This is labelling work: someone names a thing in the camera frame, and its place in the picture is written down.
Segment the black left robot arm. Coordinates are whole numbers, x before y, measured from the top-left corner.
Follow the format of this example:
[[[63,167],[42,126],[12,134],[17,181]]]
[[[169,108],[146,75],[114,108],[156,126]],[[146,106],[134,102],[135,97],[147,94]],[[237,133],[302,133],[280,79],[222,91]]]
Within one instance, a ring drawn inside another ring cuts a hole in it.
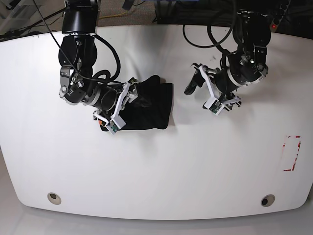
[[[252,0],[233,0],[230,9],[222,9],[209,17],[207,34],[212,44],[222,54],[220,67],[211,69],[193,63],[195,73],[184,90],[191,95],[197,87],[206,85],[209,99],[203,108],[218,115],[222,110],[231,111],[234,105],[241,106],[240,97],[235,95],[240,87],[256,84],[268,74],[266,65],[267,46],[271,39],[268,13],[263,5]],[[217,41],[211,27],[222,16],[231,15],[230,29]]]

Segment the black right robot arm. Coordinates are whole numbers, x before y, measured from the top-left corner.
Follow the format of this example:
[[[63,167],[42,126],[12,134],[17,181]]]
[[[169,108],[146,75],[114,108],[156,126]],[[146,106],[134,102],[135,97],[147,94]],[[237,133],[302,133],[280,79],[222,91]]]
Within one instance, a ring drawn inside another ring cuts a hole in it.
[[[59,47],[59,96],[70,105],[82,103],[92,106],[104,117],[109,117],[125,85],[117,81],[121,62],[116,50],[96,32],[101,2],[67,0],[65,6],[64,37]],[[95,40],[105,44],[112,52],[116,61],[115,74],[108,70],[93,72],[98,55]]]

